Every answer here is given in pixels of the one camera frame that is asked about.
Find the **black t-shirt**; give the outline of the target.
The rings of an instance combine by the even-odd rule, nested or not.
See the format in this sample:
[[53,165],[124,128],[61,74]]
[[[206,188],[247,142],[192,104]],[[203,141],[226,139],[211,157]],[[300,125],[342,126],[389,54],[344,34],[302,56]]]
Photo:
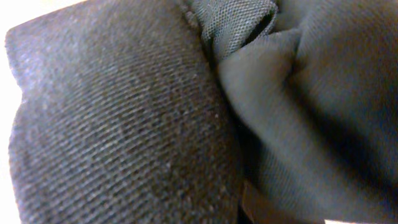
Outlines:
[[396,1],[84,1],[6,52],[22,223],[397,222]]

